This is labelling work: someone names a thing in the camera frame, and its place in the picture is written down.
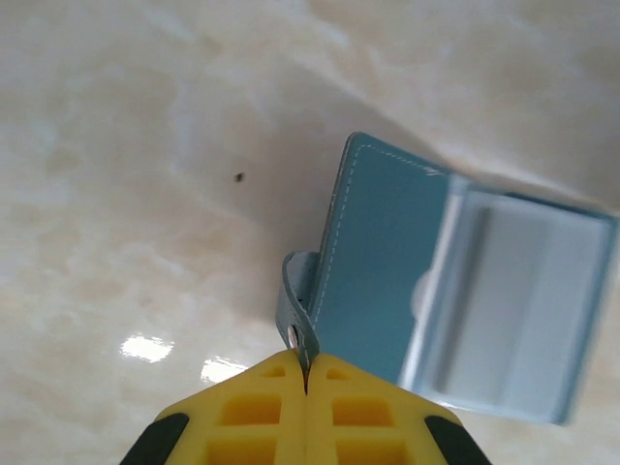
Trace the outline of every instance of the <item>leather wallet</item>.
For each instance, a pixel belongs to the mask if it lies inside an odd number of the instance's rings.
[[[616,226],[353,134],[321,251],[285,259],[276,323],[310,357],[328,352],[435,402],[562,423]]]

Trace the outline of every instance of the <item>black rubber grip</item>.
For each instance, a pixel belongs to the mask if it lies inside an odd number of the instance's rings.
[[[172,414],[149,424],[120,465],[164,465],[190,418]]]
[[[426,427],[448,465],[491,465],[474,438],[460,424],[443,417],[426,417]]]

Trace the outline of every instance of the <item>white stitching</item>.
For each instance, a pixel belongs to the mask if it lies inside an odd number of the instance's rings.
[[[338,223],[336,224],[336,236],[333,239],[333,245],[331,246],[331,251],[329,252],[329,263],[327,264],[327,273],[325,274],[325,282],[323,283],[323,290],[321,291],[321,298],[319,298],[319,305],[317,306],[317,314],[315,315],[314,323],[312,324],[313,328],[316,327],[317,321],[319,320],[319,315],[321,315],[321,309],[323,308],[323,299],[326,296],[327,283],[329,282],[329,275],[331,273],[331,265],[333,264],[333,256],[336,252],[336,245],[338,245],[338,236],[340,235],[340,226],[342,225],[342,219],[345,214],[347,200],[349,199],[349,189],[351,188],[351,182],[353,181],[353,171],[357,164],[357,155],[359,155],[359,151],[362,148],[370,148],[371,150],[374,150],[390,158],[393,158],[394,160],[398,160],[399,162],[402,162],[406,165],[410,165],[412,167],[424,170],[426,171],[427,176],[444,176],[445,175],[443,172],[439,170],[435,170],[434,168],[420,165],[419,163],[416,163],[412,160],[407,160],[406,158],[403,158],[399,155],[385,152],[384,150],[381,150],[380,148],[377,148],[373,145],[360,145],[357,148],[356,154],[353,156],[353,163],[351,164],[351,169],[349,170],[349,176],[347,177],[347,189],[345,190],[345,197],[342,200],[342,207],[340,207],[340,216],[338,217]]]
[[[306,337],[303,335],[303,330],[301,329],[301,325],[299,325],[299,331],[301,336],[301,344],[298,349],[303,351],[303,357],[306,359],[306,370],[310,369],[310,357],[308,356],[308,347],[306,346]]]

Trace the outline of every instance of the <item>card holder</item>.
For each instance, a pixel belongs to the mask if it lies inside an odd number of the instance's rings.
[[[301,302],[281,292],[276,320],[286,341],[302,314],[316,351],[436,402],[563,422],[615,230],[607,215],[494,191],[354,134],[320,254],[287,258],[301,278],[283,268]]]

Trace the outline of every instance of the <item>marble surface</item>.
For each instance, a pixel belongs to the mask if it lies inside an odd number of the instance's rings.
[[[620,211],[617,0],[0,9],[2,463],[117,463],[280,350],[351,131]],[[569,427],[461,415],[495,463],[617,463],[619,303]]]

